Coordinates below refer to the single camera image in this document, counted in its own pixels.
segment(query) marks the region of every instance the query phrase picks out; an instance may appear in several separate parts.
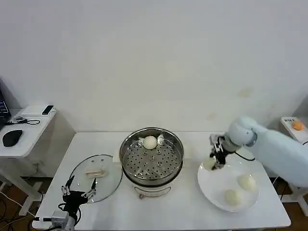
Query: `laptop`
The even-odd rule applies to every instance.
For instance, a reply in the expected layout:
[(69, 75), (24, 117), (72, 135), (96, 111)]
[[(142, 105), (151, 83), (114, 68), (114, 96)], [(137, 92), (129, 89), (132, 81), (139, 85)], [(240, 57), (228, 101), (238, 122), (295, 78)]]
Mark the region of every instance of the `laptop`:
[(11, 118), (11, 113), (5, 103), (5, 99), (0, 90), (0, 130), (4, 127), (5, 123)]

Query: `floor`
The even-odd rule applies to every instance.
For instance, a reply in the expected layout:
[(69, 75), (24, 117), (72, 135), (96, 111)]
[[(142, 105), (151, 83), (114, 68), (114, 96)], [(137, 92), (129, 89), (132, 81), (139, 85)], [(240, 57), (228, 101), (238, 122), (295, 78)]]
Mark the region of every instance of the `floor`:
[[(30, 185), (33, 185), (36, 181), (43, 182), (40, 188), (40, 192), (46, 193), (52, 179), (51, 178), (39, 178), (39, 179), (30, 178), (26, 181)], [(23, 204), (23, 202), (26, 199), (26, 194), (14, 185), (12, 185), (11, 187), (5, 186), (2, 192), (20, 204)], [(30, 212), (33, 213), (34, 215), (37, 212), (39, 204), (40, 204), (39, 202), (34, 202), (30, 209)], [(31, 226), (33, 217), (31, 215), (26, 216), (26, 217), (20, 217), (18, 215), (19, 210), (20, 210), (19, 205), (10, 201), (5, 196), (0, 194), (0, 231), (35, 231), (35, 229), (32, 228)], [(15, 222), (12, 223), (11, 225), (6, 226), (8, 223), (12, 221), (15, 221)]]
[[(50, 178), (30, 178), (26, 180), (30, 185), (33, 185), (36, 181), (42, 181), (40, 191), (45, 193), (51, 183)], [(288, 187), (285, 188), (285, 182), (278, 179), (275, 183), (275, 188), (278, 194), (284, 191), (284, 194), (290, 194), (291, 191)], [(2, 190), (11, 199), (22, 204), (26, 199), (26, 195), (14, 185), (11, 187), (5, 186)], [(30, 212), (36, 213), (39, 206), (39, 202), (34, 203), (31, 207)], [(308, 217), (305, 217), (297, 203), (284, 204), (284, 207), (292, 221), (292, 225), (287, 228), (277, 229), (277, 231), (308, 231)], [(18, 212), (20, 207), (8, 200), (2, 194), (0, 194), (0, 231), (35, 231), (31, 226), (32, 216), (20, 217)], [(11, 225), (6, 226), (8, 223), (15, 221)]]

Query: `table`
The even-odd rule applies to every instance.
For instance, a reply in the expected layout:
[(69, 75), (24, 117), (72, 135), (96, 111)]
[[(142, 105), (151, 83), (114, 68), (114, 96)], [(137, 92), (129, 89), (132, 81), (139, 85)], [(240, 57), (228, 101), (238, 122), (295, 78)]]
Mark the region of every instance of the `table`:
[[(13, 109), (11, 110), (12, 115), (19, 116), (19, 110)], [(13, 147), (4, 147), (4, 145), (0, 145), (0, 158), (2, 159), (13, 159), (18, 158), (28, 167), (32, 167), (31, 163), (27, 162), (23, 159), (26, 157), (34, 145), (37, 143), (42, 133), (46, 129), (47, 125), (50, 123), (56, 111), (51, 112), (48, 116), (23, 116), (28, 120), (38, 119), (40, 121), (37, 125), (29, 125), (29, 124), (16, 124), (10, 126), (4, 126), (0, 130), (0, 138), (2, 140), (3, 136), (12, 130), (21, 129), (23, 130), (23, 134), (20, 137), (18, 143)], [(27, 214), (27, 210), (31, 207), (34, 201), (41, 201), (41, 194), (38, 192), (38, 189), (41, 186), (41, 182), (36, 182), (33, 187), (31, 187), (28, 183), (26, 183), (20, 176), (16, 175), (14, 169), (3, 169), (0, 168), (0, 174), (4, 176), (8, 181), (13, 183), (16, 187), (25, 192), (28, 197), (26, 198), (23, 207), (21, 208), (19, 215), (24, 216)]]
[[(118, 189), (105, 200), (80, 207), (82, 218), (75, 226), (89, 230), (234, 230), (286, 227), (290, 219), (263, 166), (247, 162), (259, 184), (260, 198), (245, 213), (230, 213), (205, 198), (197, 183), (200, 161), (209, 156), (208, 137), (212, 132), (175, 132), (185, 151), (184, 167), (172, 184), (171, 191), (157, 198), (140, 200), (130, 181), (123, 175)], [(62, 203), (61, 185), (74, 167), (89, 156), (117, 154), (126, 132), (77, 133), (46, 193), (37, 217), (51, 217)], [(251, 158), (244, 149), (240, 154)], [(240, 158), (231, 155), (228, 158)], [(47, 229), (50, 222), (34, 221), (36, 229)]]
[[(295, 120), (301, 121), (305, 124), (305, 128), (302, 131), (297, 131), (292, 128), (292, 123)], [(296, 116), (284, 116), (281, 117), (280, 121), (285, 127), (286, 131), (288, 131), (288, 134), (291, 135), (294, 140), (300, 142), (302, 145), (308, 145), (307, 117), (297, 118)], [(283, 195), (282, 201), (284, 203), (298, 203), (304, 215), (308, 217), (308, 204), (304, 199), (304, 196), (308, 194), (308, 188), (298, 188), (290, 183), (288, 184), (289, 188), (292, 190), (292, 194)]]

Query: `pot handle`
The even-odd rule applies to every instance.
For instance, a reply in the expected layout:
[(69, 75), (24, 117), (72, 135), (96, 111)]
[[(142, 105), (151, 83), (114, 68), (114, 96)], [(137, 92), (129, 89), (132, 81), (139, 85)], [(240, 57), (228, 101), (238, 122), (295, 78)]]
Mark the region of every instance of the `pot handle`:
[(191, 159), (192, 158), (192, 153), (193, 153), (193, 148), (187, 144), (183, 144), (183, 160), (184, 159)]
[(113, 156), (113, 158), (112, 158), (112, 162), (121, 164), (119, 150), (117, 150), (117, 151), (114, 153), (114, 156)]
[(156, 197), (156, 196), (162, 196), (162, 195), (168, 193), (171, 190), (171, 187), (167, 187), (165, 189), (158, 190), (158, 191), (145, 191), (145, 190), (142, 190), (142, 189), (140, 189), (136, 186), (134, 187), (134, 189), (140, 195), (149, 196), (149, 197)]

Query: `mouse cable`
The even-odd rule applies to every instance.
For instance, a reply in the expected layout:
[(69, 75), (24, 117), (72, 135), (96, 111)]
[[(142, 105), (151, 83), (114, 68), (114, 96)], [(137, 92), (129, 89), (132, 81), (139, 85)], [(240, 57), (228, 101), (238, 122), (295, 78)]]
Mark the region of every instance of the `mouse cable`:
[(30, 124), (30, 125), (36, 125), (36, 124), (39, 124), (40, 121), (38, 119), (31, 119), (31, 120), (28, 120), (28, 119), (24, 119), (24, 120), (21, 120), (21, 121), (18, 121), (17, 123), (13, 123), (12, 121), (9, 121), (9, 122), (6, 122), (5, 125), (13, 125), (13, 124)]

